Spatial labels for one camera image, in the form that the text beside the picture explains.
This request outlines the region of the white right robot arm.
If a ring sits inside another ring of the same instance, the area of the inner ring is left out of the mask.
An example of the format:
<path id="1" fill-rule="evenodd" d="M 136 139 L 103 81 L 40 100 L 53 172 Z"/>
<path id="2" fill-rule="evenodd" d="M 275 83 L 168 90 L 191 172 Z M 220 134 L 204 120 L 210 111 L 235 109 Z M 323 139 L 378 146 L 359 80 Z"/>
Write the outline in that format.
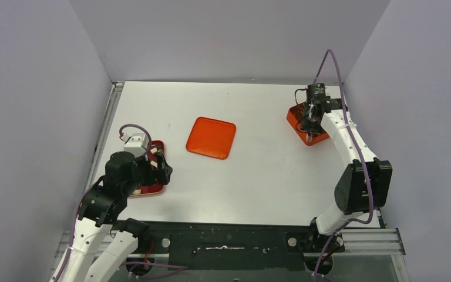
<path id="1" fill-rule="evenodd" d="M 393 168 L 366 145 L 342 98 L 328 96 L 323 83 L 308 85 L 305 91 L 301 130 L 309 141 L 327 134 L 345 166 L 334 203 L 315 218 L 316 229 L 307 234 L 307 245 L 321 251 L 330 242 L 329 234 L 345 223 L 372 220 L 372 213 L 387 201 Z"/>

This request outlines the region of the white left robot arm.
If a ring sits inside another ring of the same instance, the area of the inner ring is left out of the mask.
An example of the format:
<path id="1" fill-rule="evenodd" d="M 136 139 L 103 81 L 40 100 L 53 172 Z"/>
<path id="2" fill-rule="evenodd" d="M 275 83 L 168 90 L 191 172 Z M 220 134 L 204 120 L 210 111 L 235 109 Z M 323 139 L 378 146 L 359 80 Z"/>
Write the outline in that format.
<path id="1" fill-rule="evenodd" d="M 116 251 L 95 254 L 104 237 L 116 225 L 129 197 L 142 186 L 167 185 L 173 169 L 159 149 L 135 155 L 116 152 L 105 164 L 105 173 L 85 192 L 70 228 L 69 241 L 51 281 L 85 281 L 110 278 L 129 250 L 149 248 L 148 226 L 127 219 L 114 241 Z"/>

